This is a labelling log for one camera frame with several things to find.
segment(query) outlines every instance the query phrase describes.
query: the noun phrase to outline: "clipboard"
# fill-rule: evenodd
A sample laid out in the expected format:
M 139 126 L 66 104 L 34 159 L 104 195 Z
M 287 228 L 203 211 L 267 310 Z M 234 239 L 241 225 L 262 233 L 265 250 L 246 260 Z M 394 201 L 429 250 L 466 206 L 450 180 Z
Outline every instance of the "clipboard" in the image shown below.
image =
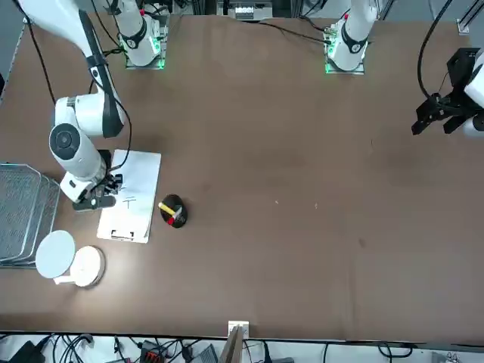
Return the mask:
M 113 165 L 124 160 L 126 150 L 115 150 Z M 123 175 L 116 204 L 101 211 L 98 238 L 146 244 L 157 192 L 161 154 L 129 151 L 126 163 L 113 173 Z

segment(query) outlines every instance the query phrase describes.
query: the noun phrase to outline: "metal rack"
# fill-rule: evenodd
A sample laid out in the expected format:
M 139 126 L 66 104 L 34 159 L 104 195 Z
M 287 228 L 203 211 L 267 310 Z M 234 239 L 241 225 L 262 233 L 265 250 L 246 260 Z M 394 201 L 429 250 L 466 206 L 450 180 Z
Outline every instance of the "metal rack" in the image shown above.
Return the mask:
M 59 184 L 26 164 L 0 164 L 0 267 L 35 268 L 52 231 Z

